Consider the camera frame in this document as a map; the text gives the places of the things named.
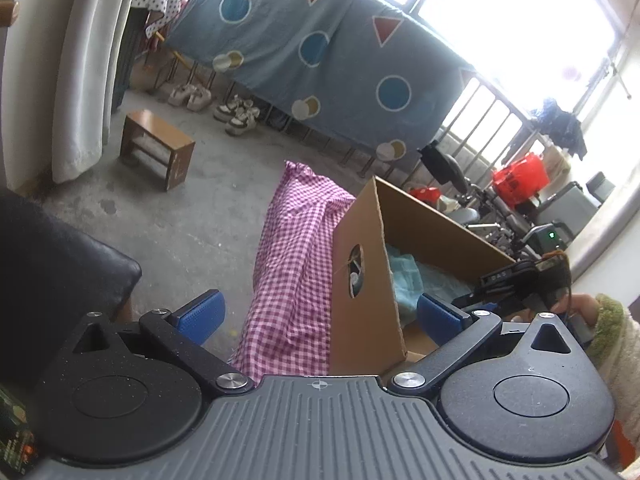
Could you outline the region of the person right hand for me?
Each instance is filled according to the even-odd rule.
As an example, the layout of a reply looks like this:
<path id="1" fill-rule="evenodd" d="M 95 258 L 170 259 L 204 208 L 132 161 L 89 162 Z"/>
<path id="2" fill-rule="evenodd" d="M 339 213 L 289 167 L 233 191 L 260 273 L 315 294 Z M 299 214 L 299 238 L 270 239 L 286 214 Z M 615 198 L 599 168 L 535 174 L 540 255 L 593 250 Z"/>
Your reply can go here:
<path id="1" fill-rule="evenodd" d="M 587 294 L 566 294 L 551 311 L 566 318 L 579 316 L 589 328 L 595 328 L 600 313 L 600 302 Z"/>

